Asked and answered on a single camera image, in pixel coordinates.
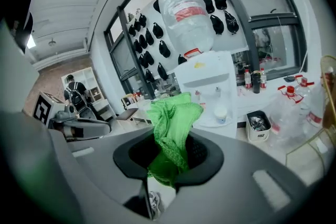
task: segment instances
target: green towel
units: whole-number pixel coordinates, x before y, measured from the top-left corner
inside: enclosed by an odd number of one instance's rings
[[[149,175],[166,186],[174,187],[176,175],[189,169],[185,141],[192,124],[203,108],[191,102],[190,93],[153,102],[147,112],[154,125],[154,138],[161,148],[149,165]]]

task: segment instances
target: red bottle cap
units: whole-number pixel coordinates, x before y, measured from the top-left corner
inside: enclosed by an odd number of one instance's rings
[[[303,77],[303,78],[301,79],[300,85],[301,85],[302,87],[307,87],[307,82],[308,82],[307,78]]]
[[[295,92],[295,88],[293,86],[288,86],[287,87],[287,93],[288,95],[293,95]]]

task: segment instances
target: white water dispenser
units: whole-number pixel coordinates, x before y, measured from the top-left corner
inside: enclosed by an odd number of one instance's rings
[[[230,52],[208,51],[175,68],[181,92],[204,112],[194,128],[235,138],[237,131],[237,84]]]

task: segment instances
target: white cup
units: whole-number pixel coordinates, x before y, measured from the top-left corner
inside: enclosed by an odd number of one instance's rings
[[[224,106],[216,107],[214,111],[216,120],[219,124],[224,124],[227,116],[227,109]]]

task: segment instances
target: window frame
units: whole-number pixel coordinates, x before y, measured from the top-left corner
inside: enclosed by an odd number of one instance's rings
[[[142,68],[140,66],[139,60],[137,58],[137,55],[135,53],[135,50],[132,46],[132,40],[127,30],[127,18],[124,13],[124,8],[128,5],[128,3],[131,0],[124,0],[120,6],[117,7],[117,12],[113,16],[110,24],[107,27],[107,30],[104,32],[107,46],[109,48],[111,60],[113,62],[114,67],[116,68],[117,74],[119,76],[120,82],[125,90],[125,92],[129,92],[127,89],[131,89],[130,85],[127,85],[128,81],[127,79],[131,76],[134,76],[135,74],[139,74],[145,91],[148,93],[151,99],[155,98],[153,87],[150,83],[147,83],[144,78],[144,73],[142,71]],[[259,58],[258,58],[258,49],[255,43],[253,30],[260,29],[260,28],[267,28],[267,27],[274,27],[274,26],[294,26],[293,29],[295,31],[295,40],[293,40],[293,47],[294,47],[294,53],[295,53],[295,67],[290,67],[286,69],[276,70],[272,72],[267,73],[267,79],[272,80],[280,77],[289,76],[295,73],[298,73],[300,71],[300,68],[302,66],[304,56],[306,54],[307,45],[306,45],[306,38],[303,32],[302,27],[302,21],[299,16],[299,13],[297,11],[297,8],[293,2],[293,0],[286,0],[286,3],[288,4],[290,10],[292,12],[288,13],[270,13],[270,14],[260,14],[255,16],[249,16],[247,14],[247,11],[245,9],[245,6],[243,5],[241,0],[229,0],[237,14],[238,20],[241,23],[242,31],[244,32],[249,50],[247,52],[247,57],[250,64],[251,71],[260,70],[259,65]],[[122,26],[122,33],[120,36],[116,39],[116,41],[113,41],[110,28],[112,27],[115,20],[119,17],[120,23]],[[131,56],[133,58],[135,68],[128,71],[123,76],[120,76],[119,71],[117,69],[115,60],[113,58],[112,52],[115,50],[115,48],[118,46],[120,40],[122,38],[126,38],[127,45],[129,47],[129,50],[131,52]],[[303,71],[307,71],[307,61],[305,61],[303,65]]]

